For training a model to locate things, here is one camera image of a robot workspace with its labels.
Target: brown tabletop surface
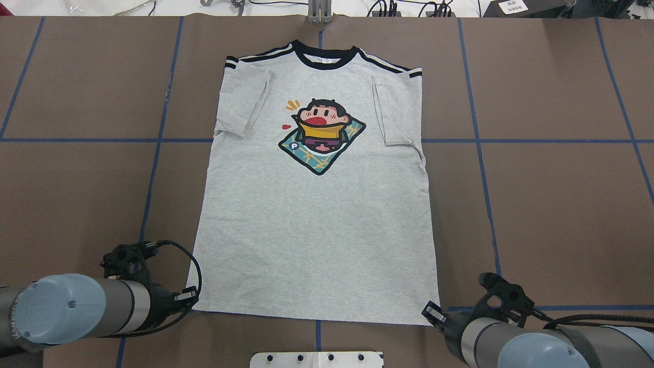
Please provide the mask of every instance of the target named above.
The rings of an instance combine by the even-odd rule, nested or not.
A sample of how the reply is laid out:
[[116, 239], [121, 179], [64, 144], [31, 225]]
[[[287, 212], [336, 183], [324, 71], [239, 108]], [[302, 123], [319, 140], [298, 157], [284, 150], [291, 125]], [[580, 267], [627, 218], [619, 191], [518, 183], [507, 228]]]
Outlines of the brown tabletop surface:
[[[0, 35], [0, 285], [101, 277], [102, 255], [139, 239], [192, 249], [225, 57], [299, 39], [423, 68], [443, 309], [470, 308], [479, 273], [501, 272], [554, 316], [654, 315], [654, 22], [0, 17]], [[188, 266], [175, 249], [150, 262], [171, 290]], [[44, 366], [248, 367], [315, 350], [464, 366], [434, 328], [205, 312], [48, 349]]]

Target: gray t-shirt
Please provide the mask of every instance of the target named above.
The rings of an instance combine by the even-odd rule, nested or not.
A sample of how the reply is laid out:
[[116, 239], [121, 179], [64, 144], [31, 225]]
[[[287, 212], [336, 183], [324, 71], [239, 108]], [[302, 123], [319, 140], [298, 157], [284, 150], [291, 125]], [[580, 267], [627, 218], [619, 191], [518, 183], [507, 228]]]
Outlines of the gray t-shirt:
[[420, 69], [356, 47], [229, 57], [194, 308], [426, 325], [438, 286], [421, 103]]

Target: black collar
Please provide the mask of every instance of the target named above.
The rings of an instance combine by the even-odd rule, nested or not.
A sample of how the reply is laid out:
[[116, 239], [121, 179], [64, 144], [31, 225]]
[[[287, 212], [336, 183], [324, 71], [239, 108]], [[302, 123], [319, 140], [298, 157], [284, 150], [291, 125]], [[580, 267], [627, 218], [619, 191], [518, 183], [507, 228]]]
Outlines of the black collar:
[[[301, 43], [299, 40], [295, 40], [291, 42], [291, 45], [293, 51], [295, 51], [295, 54], [298, 56], [298, 59], [300, 59], [301, 62], [303, 62], [308, 67], [312, 67], [314, 69], [319, 69], [319, 70], [338, 69], [341, 66], [349, 63], [359, 52], [359, 49], [356, 48], [355, 46], [352, 46], [352, 48], [349, 50], [323, 50], [320, 48], [309, 47]], [[339, 59], [339, 60], [336, 63], [312, 62], [305, 56], [305, 54], [318, 56], [320, 58]]]

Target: open red mouth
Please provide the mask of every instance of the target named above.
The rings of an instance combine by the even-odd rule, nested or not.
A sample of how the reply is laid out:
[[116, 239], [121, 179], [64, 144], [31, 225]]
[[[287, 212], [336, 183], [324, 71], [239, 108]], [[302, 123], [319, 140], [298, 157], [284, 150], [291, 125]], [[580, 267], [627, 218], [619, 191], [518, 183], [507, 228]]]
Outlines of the open red mouth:
[[306, 122], [307, 124], [311, 124], [311, 125], [327, 125], [327, 120], [325, 120], [325, 118], [321, 118], [321, 117], [308, 118], [304, 122]]

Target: cartoon character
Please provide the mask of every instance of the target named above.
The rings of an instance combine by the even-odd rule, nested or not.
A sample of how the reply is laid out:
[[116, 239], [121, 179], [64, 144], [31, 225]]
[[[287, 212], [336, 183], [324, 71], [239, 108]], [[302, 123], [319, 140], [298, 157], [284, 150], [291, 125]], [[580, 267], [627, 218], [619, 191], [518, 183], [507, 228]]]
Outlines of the cartoon character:
[[317, 153], [338, 151], [348, 141], [344, 128], [352, 117], [334, 100], [311, 100], [291, 116], [298, 124], [296, 140]]
[[[300, 104], [289, 101], [289, 106], [286, 108], [293, 110]], [[324, 174], [366, 128], [335, 100], [314, 98], [291, 117], [298, 127], [279, 142], [279, 147], [317, 175]]]

